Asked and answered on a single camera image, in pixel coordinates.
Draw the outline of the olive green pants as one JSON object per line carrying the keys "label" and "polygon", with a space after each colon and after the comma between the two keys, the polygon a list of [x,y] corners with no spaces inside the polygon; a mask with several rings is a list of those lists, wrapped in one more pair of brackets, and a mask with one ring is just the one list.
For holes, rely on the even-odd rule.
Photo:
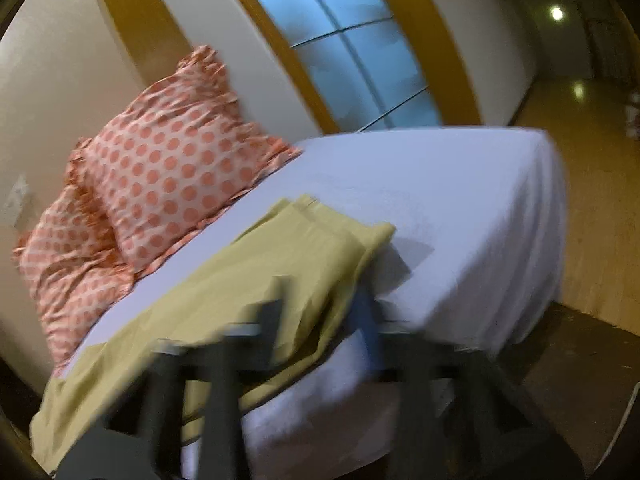
{"label": "olive green pants", "polygon": [[226,328],[248,321],[258,304],[276,299],[280,278],[291,289],[274,360],[285,368],[249,388],[242,408],[254,408],[291,385],[326,350],[360,276],[394,233],[388,222],[367,226],[309,195],[279,200],[108,341],[88,347],[65,377],[50,380],[30,423],[36,461],[55,471],[161,340],[196,346],[219,339]]}

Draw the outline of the left polka dot pillow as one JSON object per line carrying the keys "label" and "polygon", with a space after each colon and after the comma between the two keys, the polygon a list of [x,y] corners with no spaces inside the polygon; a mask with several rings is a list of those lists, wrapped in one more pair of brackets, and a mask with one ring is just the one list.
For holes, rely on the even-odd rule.
{"label": "left polka dot pillow", "polygon": [[93,325],[134,286],[114,231],[87,182],[81,138],[67,159],[58,198],[20,238],[13,260],[35,303],[40,325],[60,374]]}

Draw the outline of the polka dot pillow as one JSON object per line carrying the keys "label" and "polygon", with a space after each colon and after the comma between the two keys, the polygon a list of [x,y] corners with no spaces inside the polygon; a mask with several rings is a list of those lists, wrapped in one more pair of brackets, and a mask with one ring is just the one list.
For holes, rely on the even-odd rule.
{"label": "polka dot pillow", "polygon": [[60,374],[93,325],[134,286],[114,231],[87,182],[81,138],[67,159],[58,198],[20,238],[13,260],[35,303],[40,325]]}
{"label": "polka dot pillow", "polygon": [[81,140],[67,177],[143,278],[299,153],[243,118],[226,64],[201,46]]}

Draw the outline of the white bed sheet mattress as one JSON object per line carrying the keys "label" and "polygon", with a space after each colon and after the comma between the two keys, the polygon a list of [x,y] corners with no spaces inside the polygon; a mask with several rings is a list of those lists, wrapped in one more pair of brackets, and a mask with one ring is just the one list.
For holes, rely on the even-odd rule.
{"label": "white bed sheet mattress", "polygon": [[[498,353],[522,340],[563,272],[561,156],[534,129],[424,128],[305,140],[262,181],[104,314],[89,344],[143,309],[262,217],[309,194],[363,223],[390,222],[373,284],[395,320],[434,339]],[[390,449],[397,391],[368,382],[361,337],[243,420],[261,479],[333,479]]]}

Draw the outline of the right polka dot pillow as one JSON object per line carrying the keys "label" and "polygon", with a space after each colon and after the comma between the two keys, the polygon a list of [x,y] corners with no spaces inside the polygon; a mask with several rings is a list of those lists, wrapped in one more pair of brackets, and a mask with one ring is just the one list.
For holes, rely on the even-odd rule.
{"label": "right polka dot pillow", "polygon": [[243,118],[226,64],[201,46],[81,140],[67,177],[143,278],[299,153]]}

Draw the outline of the frosted glass window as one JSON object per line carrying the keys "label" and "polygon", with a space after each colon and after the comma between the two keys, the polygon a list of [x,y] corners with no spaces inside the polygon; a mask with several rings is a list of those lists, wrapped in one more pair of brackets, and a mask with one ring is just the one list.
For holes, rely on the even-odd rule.
{"label": "frosted glass window", "polygon": [[344,132],[436,127],[439,110],[385,0],[258,0]]}

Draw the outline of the wall switch plate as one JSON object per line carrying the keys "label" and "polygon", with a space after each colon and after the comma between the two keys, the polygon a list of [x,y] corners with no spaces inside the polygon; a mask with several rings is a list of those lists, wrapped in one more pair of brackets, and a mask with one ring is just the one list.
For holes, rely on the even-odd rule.
{"label": "wall switch plate", "polygon": [[1,206],[1,224],[15,228],[23,210],[32,197],[32,191],[26,179],[26,174],[20,174],[9,190],[6,200]]}

